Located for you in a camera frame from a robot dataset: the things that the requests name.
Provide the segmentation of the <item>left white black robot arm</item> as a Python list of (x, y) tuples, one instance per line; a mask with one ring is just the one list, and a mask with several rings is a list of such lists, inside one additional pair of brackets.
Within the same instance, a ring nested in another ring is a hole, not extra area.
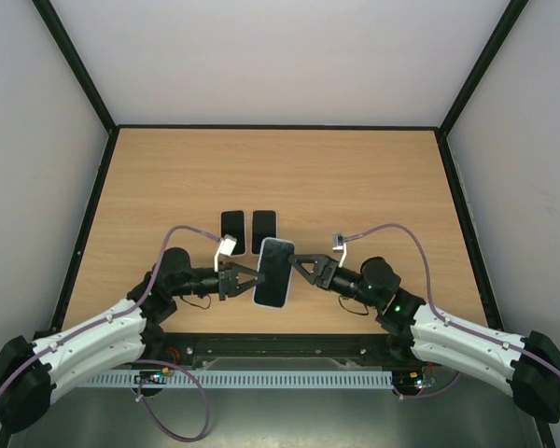
[(262, 284), (262, 273), (234, 262), (194, 268), (180, 247), (160, 253), (153, 268), (123, 299), (68, 330), (31, 342), (18, 336), (0, 351), (0, 424), (17, 433), (50, 405), (94, 375), (161, 355), (162, 323), (183, 296), (221, 300)]

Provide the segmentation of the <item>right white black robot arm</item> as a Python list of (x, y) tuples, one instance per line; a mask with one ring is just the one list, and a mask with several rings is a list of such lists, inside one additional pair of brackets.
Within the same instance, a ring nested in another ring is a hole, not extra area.
[(388, 343), (395, 363), (441, 364), (497, 388), (540, 421), (559, 422), (560, 350), (550, 337), (506, 333), (450, 315), (402, 288), (381, 257), (364, 261), (359, 272), (326, 255), (292, 255), (289, 262), (311, 285), (375, 309), (377, 322), (395, 337)]

